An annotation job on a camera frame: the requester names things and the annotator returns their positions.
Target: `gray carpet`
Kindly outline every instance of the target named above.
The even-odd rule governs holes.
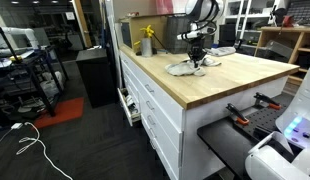
[[[169,179],[143,128],[123,120],[119,104],[92,109],[75,62],[65,63],[70,81],[61,101],[84,97],[81,118],[40,130],[47,155],[73,179]],[[6,131],[0,132],[0,138]],[[35,137],[30,127],[13,131],[0,144],[0,180],[67,179],[52,168],[40,144],[23,154],[19,139]]]

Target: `butcher block countertop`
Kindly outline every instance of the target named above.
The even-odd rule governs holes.
[[[299,69],[299,66],[292,64],[232,54],[211,56],[222,65],[204,67],[206,75],[203,77],[172,76],[165,71],[165,66],[185,60],[187,54],[160,52],[151,58],[144,58],[136,56],[125,45],[120,50],[186,110],[288,76]]]

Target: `black cabinet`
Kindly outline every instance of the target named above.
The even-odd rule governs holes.
[[[80,51],[76,63],[93,108],[117,101],[106,50]]]

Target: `red floor mat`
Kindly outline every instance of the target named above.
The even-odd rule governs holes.
[[[76,98],[59,102],[55,108],[55,117],[45,114],[44,116],[38,118],[34,125],[37,128],[43,128],[82,117],[83,104],[84,98]]]

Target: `white drawer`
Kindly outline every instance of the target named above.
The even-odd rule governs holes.
[[[130,94],[132,96],[133,101],[136,105],[136,108],[140,112],[141,107],[140,107],[140,102],[139,102],[139,93],[136,90],[136,87],[134,86],[134,84],[132,83],[132,81],[130,80],[129,77],[124,77],[124,83],[125,83],[126,89],[128,91],[128,94]]]
[[[161,162],[162,162],[162,164],[163,164],[163,166],[164,166],[168,176],[172,180],[177,180],[178,177],[176,177],[175,174],[173,173],[172,168],[169,165],[166,157],[164,156],[164,154],[163,154],[163,152],[162,152],[162,150],[161,150],[157,140],[152,137],[152,134],[150,132],[149,124],[145,121],[145,118],[143,117],[143,115],[141,115],[141,118],[142,118],[142,124],[144,126],[144,129],[147,132],[148,137],[150,138],[150,144],[153,147],[153,149],[156,150],[156,152],[157,152],[159,158],[161,159]]]
[[[134,73],[135,77],[138,77],[138,80],[141,83],[141,86],[138,89],[140,91],[144,90],[147,92],[147,94],[149,94],[154,101],[160,105],[163,111],[165,111],[166,115],[170,118],[173,124],[178,129],[182,130],[183,108],[146,73],[144,73],[130,58],[128,58],[123,52],[121,52],[121,54],[123,64],[125,64],[123,65],[123,69],[129,69],[131,73]]]
[[[123,93],[127,91],[126,89],[119,89],[117,88],[117,93],[119,96],[119,100],[123,106],[124,112],[126,114],[127,120],[129,122],[129,124],[131,126],[133,126],[134,122],[140,121],[141,120],[141,113],[137,113],[137,114],[131,114],[131,112],[129,111],[127,104],[126,104],[126,100],[125,97],[123,95]]]
[[[141,112],[147,113],[144,114],[144,117],[149,122],[152,121],[152,118],[157,119],[157,124],[159,124],[164,132],[168,135],[171,143],[174,145],[176,151],[182,150],[182,143],[183,143],[183,133],[180,129],[178,129],[170,118],[166,115],[166,113],[161,109],[161,107],[151,98],[146,92],[143,90],[140,91],[140,107]]]
[[[179,169],[181,167],[181,155],[182,153],[176,150],[173,142],[169,136],[163,130],[163,127],[158,122],[158,119],[153,115],[153,113],[146,109],[146,102],[141,99],[142,116],[144,121],[147,122],[149,126],[150,137],[156,139],[159,147],[161,148],[164,156],[168,160],[169,165],[172,167],[174,174],[179,175]]]
[[[126,54],[123,53],[122,51],[120,54],[122,64],[126,65],[132,72],[135,72],[137,68],[136,64],[129,57],[127,57]]]
[[[130,79],[132,87],[134,88],[133,90],[136,90],[136,92],[138,92],[137,86],[140,84],[140,82],[137,80],[137,78],[134,75],[134,73],[126,65],[123,65],[123,72],[124,72],[123,73],[124,74],[124,79],[125,78]]]

